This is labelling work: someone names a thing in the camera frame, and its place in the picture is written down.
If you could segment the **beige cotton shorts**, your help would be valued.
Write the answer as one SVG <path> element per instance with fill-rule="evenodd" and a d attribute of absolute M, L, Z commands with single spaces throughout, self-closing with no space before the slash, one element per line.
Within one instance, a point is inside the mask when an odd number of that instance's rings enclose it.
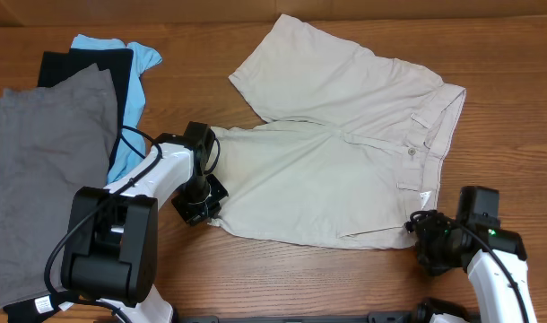
<path fill-rule="evenodd" d="M 216 128 L 211 225 L 256 240 L 404 249 L 438 203 L 466 90 L 282 15 L 230 82 L 261 124 Z"/>

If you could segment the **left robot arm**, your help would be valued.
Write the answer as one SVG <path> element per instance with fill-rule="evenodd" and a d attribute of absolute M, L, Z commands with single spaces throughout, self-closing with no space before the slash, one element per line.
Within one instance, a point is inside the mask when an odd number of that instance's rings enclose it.
<path fill-rule="evenodd" d="M 50 270 L 61 258 L 60 282 L 74 302 L 106 308 L 121 322 L 178 321 L 154 286 L 158 212 L 170 201 L 190 226 L 216 217 L 228 195 L 213 175 L 220 152 L 212 129 L 191 122 L 183 135 L 153 139 L 151 152 L 122 179 L 79 189 L 67 233 L 45 266 L 47 289 L 56 292 Z"/>

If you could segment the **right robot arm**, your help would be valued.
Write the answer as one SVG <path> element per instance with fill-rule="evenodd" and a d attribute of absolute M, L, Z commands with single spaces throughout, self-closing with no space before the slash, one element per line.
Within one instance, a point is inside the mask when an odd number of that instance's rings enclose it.
<path fill-rule="evenodd" d="M 498 213 L 498 190 L 466 186 L 454 219 L 438 210 L 415 211 L 405 229 L 415 235 L 417 261 L 428 275 L 464 270 L 481 322 L 535 322 L 523 240 L 501 228 Z"/>

